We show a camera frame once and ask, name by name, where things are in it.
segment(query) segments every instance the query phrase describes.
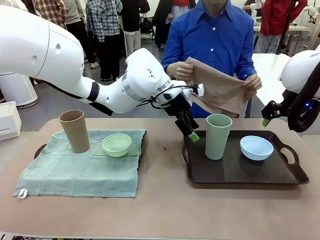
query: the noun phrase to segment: neck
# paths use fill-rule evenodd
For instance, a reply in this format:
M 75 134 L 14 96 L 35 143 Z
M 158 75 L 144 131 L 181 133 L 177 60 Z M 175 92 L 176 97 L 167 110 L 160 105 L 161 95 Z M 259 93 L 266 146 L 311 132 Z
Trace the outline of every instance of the neck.
M 211 17 L 219 15 L 225 9 L 228 0 L 203 0 L 203 4 Z

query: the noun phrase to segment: person in red jacket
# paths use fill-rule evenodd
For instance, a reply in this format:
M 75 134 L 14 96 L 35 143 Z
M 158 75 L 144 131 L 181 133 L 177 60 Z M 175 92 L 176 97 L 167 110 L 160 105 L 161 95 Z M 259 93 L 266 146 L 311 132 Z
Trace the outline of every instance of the person in red jacket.
M 295 0 L 298 4 L 292 11 L 290 21 L 295 20 L 308 0 Z M 256 53 L 275 53 L 284 30 L 292 0 L 266 0 L 261 8 L 262 23 L 260 37 L 256 44 Z

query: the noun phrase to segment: gray floor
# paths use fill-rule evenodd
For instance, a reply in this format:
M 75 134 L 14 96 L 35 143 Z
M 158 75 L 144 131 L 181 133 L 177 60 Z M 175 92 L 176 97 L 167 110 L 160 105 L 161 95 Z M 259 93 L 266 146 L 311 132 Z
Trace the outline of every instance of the gray floor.
M 142 47 L 148 49 L 160 61 L 163 51 L 159 51 L 155 47 L 154 42 L 150 39 L 142 40 Z M 126 70 L 124 59 L 120 60 L 120 74 L 122 75 Z M 98 83 L 106 84 L 100 81 L 100 67 L 90 69 L 86 64 L 84 75 L 94 79 Z M 169 116 L 163 110 L 152 108 L 150 105 L 136 107 L 133 110 L 124 113 L 107 116 L 95 108 L 84 104 L 72 97 L 64 95 L 63 93 L 53 89 L 45 83 L 35 86 L 35 91 L 39 98 L 39 103 L 35 106 L 21 109 L 19 111 L 22 120 L 22 131 L 38 131 L 46 122 L 51 119 L 56 119 L 65 111 L 80 109 L 84 111 L 86 118 L 168 118 Z M 251 118 L 261 118 L 261 110 L 263 104 L 257 97 L 252 99 Z

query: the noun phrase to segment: towel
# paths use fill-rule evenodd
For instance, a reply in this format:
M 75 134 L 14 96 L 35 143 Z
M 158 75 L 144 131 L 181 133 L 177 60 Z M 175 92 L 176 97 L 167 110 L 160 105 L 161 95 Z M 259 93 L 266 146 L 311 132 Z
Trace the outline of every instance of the towel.
M 255 90 L 243 88 L 244 81 L 220 72 L 192 57 L 186 60 L 193 65 L 192 80 L 187 84 L 203 84 L 204 95 L 192 95 L 191 99 L 212 114 L 226 114 L 235 117 L 245 103 L 256 94 Z
M 121 157 L 109 156 L 102 148 L 104 138 L 116 133 L 132 139 L 129 152 Z M 28 195 L 134 198 L 145 133 L 145 129 L 88 130 L 90 149 L 73 153 L 65 131 L 56 132 L 22 172 L 13 196 L 27 189 Z

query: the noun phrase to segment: blue bowl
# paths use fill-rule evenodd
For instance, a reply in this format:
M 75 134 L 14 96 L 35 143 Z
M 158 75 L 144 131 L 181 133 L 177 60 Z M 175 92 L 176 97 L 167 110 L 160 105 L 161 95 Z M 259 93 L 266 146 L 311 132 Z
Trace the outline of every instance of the blue bowl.
M 269 157 L 274 146 L 259 136 L 245 136 L 240 141 L 241 152 L 251 160 L 262 161 Z

